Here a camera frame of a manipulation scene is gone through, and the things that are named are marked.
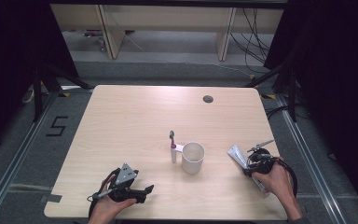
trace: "hand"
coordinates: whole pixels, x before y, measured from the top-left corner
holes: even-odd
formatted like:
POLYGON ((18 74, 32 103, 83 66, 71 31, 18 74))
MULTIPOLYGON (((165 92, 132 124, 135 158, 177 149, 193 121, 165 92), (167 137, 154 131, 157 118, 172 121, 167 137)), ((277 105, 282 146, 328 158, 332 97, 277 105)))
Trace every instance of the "hand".
POLYGON ((291 177, 289 172, 276 163, 272 166, 272 170, 262 175, 258 172, 252 173, 252 177, 258 179, 264 186, 277 196, 286 212, 289 221, 294 221, 303 217, 298 202, 293 194, 291 177))
MULTIPOLYGON (((103 187, 102 192, 107 191, 107 186, 114 177, 115 176, 112 175, 109 178, 109 180, 103 187)), ((89 218, 89 224, 107 224, 112 221, 116 217, 116 215, 121 212, 121 210, 130 207, 135 203, 136 199, 127 199, 126 201, 116 203, 112 199, 110 199, 108 195, 105 195, 95 204, 91 217, 89 218)))

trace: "mug handle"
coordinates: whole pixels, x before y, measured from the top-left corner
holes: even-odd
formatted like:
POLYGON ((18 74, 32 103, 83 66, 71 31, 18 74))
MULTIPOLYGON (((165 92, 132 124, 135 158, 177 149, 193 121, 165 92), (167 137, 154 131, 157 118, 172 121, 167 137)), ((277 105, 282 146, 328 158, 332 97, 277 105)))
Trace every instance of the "mug handle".
POLYGON ((176 163, 176 152, 183 152, 183 147, 182 145, 176 145, 176 148, 171 148, 171 158, 172 158, 172 163, 176 163))

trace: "light wood tabletop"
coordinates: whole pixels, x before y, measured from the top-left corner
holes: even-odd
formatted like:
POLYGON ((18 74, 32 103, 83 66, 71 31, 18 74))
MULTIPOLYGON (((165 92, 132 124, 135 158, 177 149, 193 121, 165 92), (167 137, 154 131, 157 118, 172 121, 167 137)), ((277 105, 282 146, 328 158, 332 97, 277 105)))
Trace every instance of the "light wood tabletop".
MULTIPOLYGON (((126 162, 139 170, 132 189, 155 187, 117 219, 285 220, 275 195, 262 193, 227 154, 238 145, 247 156, 273 138, 255 89, 97 86, 51 192, 62 198, 48 202, 45 215, 87 217, 87 198, 126 162), (199 173, 185 173, 180 155, 172 163, 170 131, 176 144, 205 147, 199 173)), ((279 156, 274 142, 265 148, 279 156)))

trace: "black stand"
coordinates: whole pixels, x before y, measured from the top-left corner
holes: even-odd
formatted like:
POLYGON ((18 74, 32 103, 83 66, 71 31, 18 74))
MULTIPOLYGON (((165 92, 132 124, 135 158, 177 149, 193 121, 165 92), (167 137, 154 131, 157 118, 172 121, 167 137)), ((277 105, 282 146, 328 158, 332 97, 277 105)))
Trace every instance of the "black stand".
POLYGON ((34 70, 34 121, 37 121, 43 112, 41 82, 46 86, 48 92, 59 92, 62 88, 56 77, 63 77, 83 89, 91 90, 94 88, 77 77, 66 74, 55 66, 47 63, 37 64, 34 70))
POLYGON ((267 72, 262 77, 244 86, 246 88, 253 88, 279 74, 272 89, 274 92, 282 92, 285 88, 289 88, 288 110, 289 115, 294 122, 296 122, 296 73, 300 72, 301 65, 306 62, 308 52, 310 51, 315 36, 320 31, 319 26, 323 24, 324 18, 326 18, 326 13, 329 11, 329 8, 331 8, 329 7, 330 5, 332 5, 332 3, 326 3, 326 1, 319 1, 312 5, 310 16, 300 30, 296 42, 284 62, 267 72))

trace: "white mug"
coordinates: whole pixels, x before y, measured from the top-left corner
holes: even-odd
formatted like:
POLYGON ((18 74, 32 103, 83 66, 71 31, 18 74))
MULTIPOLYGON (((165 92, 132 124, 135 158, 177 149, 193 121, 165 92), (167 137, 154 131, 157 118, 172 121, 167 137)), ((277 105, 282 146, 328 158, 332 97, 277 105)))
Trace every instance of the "white mug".
POLYGON ((205 149, 200 143, 190 142, 184 146, 176 145, 171 149, 172 162, 176 162, 176 152, 182 153, 182 169, 194 175, 201 169, 203 159, 205 157, 205 149))

